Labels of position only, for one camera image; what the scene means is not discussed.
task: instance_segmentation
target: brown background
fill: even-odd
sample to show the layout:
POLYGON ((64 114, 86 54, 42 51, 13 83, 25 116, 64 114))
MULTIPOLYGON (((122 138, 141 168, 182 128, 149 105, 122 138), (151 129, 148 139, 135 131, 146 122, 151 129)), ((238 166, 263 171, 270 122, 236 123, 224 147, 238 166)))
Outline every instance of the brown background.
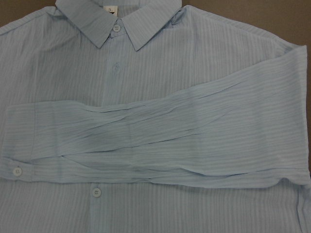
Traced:
MULTIPOLYGON (((307 121, 309 135, 309 170, 311 171, 311 0, 183 0, 192 5, 233 20, 265 29, 282 39, 307 45, 307 121)), ((55 0, 0 0, 0 27, 55 0)))

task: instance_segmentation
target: shirt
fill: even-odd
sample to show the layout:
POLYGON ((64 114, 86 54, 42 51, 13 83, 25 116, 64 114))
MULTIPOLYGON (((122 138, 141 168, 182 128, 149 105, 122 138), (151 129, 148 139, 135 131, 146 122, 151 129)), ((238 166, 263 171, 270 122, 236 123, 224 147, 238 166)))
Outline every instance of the shirt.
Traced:
POLYGON ((58 0, 0 54, 1 232, 311 232, 305 46, 178 0, 58 0))

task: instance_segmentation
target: striped shirt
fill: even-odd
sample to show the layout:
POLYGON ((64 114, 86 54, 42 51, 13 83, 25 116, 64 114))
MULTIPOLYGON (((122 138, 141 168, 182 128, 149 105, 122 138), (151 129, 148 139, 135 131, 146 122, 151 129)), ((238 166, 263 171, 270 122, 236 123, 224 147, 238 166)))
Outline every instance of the striped shirt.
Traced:
POLYGON ((1 27, 0 232, 311 232, 306 61, 179 0, 1 27))

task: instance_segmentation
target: striped fabric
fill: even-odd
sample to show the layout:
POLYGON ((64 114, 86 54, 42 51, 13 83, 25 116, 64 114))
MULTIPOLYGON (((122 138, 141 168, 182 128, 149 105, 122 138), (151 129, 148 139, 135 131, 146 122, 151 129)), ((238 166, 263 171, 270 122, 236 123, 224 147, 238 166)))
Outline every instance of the striped fabric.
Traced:
POLYGON ((56 6, 0 28, 0 232, 311 232, 306 46, 178 0, 56 6))

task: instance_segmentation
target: clothing tag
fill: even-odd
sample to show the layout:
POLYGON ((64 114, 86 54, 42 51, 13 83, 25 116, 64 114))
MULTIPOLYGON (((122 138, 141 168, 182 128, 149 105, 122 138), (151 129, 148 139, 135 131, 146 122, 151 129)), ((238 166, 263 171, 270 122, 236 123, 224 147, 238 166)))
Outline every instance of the clothing tag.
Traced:
POLYGON ((118 14, 118 6, 103 6, 103 8, 114 16, 117 16, 118 14))

